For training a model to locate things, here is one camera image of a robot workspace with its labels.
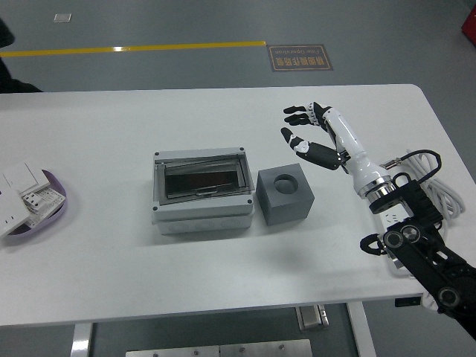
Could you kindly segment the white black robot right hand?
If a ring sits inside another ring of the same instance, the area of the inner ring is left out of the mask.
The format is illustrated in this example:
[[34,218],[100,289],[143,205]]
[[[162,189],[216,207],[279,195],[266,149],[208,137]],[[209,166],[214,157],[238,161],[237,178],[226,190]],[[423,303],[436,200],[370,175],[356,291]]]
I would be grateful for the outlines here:
[[283,127],[281,133],[298,157],[328,170],[342,168],[353,177],[353,188],[358,196],[369,202],[396,189],[390,173],[369,159],[360,140],[337,109],[314,102],[308,106],[291,106],[283,112],[288,115],[285,118],[287,124],[319,126],[335,145],[330,148],[305,141]]

